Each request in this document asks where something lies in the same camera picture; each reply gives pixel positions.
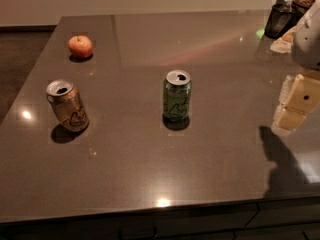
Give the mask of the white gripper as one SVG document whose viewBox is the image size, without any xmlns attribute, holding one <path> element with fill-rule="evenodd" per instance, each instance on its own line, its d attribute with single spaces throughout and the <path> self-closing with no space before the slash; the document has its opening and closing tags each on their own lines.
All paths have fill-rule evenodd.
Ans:
<svg viewBox="0 0 320 240">
<path fill-rule="evenodd" d="M 320 0 L 298 21 L 292 42 L 292 58 L 303 68 L 320 70 Z M 271 131 L 288 136 L 320 104 L 320 73 L 287 75 L 282 84 Z"/>
</svg>

